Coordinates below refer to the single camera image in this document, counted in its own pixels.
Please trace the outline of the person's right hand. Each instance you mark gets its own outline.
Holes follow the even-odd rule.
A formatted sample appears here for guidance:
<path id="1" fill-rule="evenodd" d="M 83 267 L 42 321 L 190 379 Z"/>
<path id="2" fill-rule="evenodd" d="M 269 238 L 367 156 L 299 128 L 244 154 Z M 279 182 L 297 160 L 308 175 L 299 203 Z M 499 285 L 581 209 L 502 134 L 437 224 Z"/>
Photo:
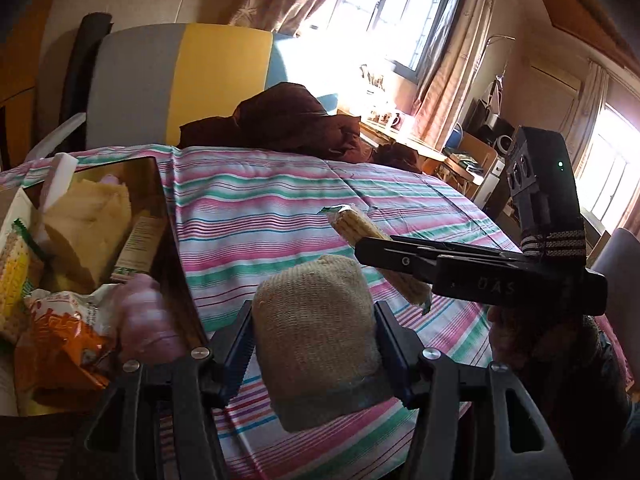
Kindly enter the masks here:
<path id="1" fill-rule="evenodd" d="M 596 324 L 585 315 L 491 306 L 487 316 L 492 356 L 514 370 L 588 361 L 600 346 Z"/>

